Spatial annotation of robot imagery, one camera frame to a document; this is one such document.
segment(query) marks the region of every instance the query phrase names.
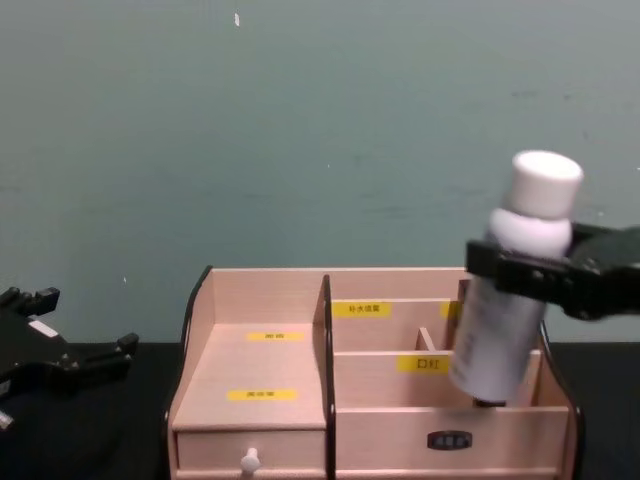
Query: black surface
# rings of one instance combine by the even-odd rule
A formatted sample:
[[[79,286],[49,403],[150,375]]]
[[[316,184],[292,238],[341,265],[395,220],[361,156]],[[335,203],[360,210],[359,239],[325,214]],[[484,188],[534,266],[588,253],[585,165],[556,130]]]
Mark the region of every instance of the black surface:
[[[640,478],[640,344],[555,344],[586,416],[583,480]],[[87,353],[86,347],[80,350]],[[0,479],[155,480],[161,416],[177,344],[143,344],[124,383],[62,399],[30,395],[0,408]]]

